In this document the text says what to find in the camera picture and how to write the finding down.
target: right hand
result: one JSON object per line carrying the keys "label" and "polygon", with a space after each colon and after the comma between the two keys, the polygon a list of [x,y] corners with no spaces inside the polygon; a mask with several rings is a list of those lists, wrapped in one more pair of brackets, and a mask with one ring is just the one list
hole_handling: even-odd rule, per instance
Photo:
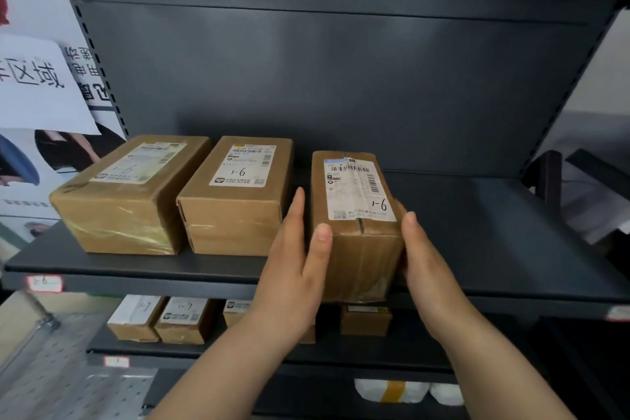
{"label": "right hand", "polygon": [[401,228],[407,249],[407,286],[425,327],[442,344],[466,335],[467,327],[482,319],[481,314],[459,287],[413,211],[405,214]]}

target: barcode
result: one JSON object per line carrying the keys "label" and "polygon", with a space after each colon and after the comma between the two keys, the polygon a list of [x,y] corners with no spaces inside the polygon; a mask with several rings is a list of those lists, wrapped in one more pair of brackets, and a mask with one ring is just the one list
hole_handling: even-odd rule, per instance
{"label": "barcode", "polygon": [[379,193],[379,186],[376,184],[376,180],[374,179],[374,175],[369,174],[367,176],[367,182],[370,184],[370,190],[373,193]]}

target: gray back panel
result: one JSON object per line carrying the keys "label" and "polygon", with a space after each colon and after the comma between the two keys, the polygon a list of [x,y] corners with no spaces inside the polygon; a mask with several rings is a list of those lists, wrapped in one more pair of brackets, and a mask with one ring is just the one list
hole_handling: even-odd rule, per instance
{"label": "gray back panel", "polygon": [[76,0],[130,135],[517,177],[617,0]]}

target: white package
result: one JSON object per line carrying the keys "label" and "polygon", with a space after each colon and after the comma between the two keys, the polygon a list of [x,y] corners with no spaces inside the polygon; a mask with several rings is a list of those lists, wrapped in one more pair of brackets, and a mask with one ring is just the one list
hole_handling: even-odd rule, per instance
{"label": "white package", "polygon": [[457,384],[431,384],[430,392],[433,398],[442,405],[451,407],[464,405],[462,391]]}
{"label": "white package", "polygon": [[361,397],[372,402],[417,404],[425,398],[429,384],[356,378],[355,388]]}

